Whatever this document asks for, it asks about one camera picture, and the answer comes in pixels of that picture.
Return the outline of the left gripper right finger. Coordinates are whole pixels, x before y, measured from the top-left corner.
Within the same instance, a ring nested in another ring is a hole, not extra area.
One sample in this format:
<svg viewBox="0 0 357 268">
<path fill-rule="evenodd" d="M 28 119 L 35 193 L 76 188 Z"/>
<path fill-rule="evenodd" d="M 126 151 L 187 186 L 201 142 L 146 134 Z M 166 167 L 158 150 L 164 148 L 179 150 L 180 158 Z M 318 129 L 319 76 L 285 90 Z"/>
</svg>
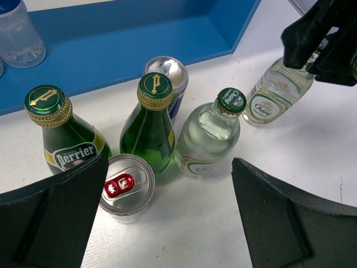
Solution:
<svg viewBox="0 0 357 268">
<path fill-rule="evenodd" d="M 356 267 L 356 208 L 234 158 L 232 180 L 253 267 Z"/>
</svg>

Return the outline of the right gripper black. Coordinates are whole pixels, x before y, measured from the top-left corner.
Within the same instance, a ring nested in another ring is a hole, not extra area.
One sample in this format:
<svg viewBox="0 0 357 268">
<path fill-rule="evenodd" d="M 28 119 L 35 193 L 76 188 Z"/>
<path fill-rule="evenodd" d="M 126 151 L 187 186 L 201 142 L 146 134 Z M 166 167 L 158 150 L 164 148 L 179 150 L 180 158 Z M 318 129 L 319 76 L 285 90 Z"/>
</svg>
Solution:
<svg viewBox="0 0 357 268">
<path fill-rule="evenodd" d="M 283 62 L 308 71 L 320 82 L 356 85 L 356 1 L 317 1 L 284 29 Z"/>
</svg>

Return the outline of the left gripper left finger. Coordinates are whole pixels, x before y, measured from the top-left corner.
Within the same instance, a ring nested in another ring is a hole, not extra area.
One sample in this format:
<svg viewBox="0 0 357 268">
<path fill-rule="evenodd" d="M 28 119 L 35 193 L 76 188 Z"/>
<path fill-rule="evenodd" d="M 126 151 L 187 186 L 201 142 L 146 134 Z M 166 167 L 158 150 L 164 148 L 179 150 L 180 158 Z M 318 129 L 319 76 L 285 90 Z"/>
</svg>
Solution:
<svg viewBox="0 0 357 268">
<path fill-rule="evenodd" d="M 100 154 L 1 194 L 1 267 L 80 267 L 108 171 Z"/>
</svg>

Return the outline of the clear Chang bottle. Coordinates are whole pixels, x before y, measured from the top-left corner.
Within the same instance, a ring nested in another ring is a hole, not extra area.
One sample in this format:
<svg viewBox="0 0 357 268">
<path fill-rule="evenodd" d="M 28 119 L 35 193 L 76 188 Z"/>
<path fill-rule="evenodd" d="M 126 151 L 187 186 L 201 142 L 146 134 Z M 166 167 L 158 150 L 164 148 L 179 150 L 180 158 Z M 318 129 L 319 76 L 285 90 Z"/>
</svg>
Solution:
<svg viewBox="0 0 357 268">
<path fill-rule="evenodd" d="M 315 75 L 308 70 L 328 43 L 327 38 L 324 38 L 302 69 L 288 68 L 283 57 L 277 59 L 247 95 L 243 119 L 252 126 L 266 125 L 298 102 L 315 79 Z"/>
<path fill-rule="evenodd" d="M 235 147 L 239 117 L 247 100 L 236 88 L 224 88 L 214 102 L 196 107 L 186 119 L 174 151 L 177 166 L 187 175 L 210 172 Z"/>
</svg>

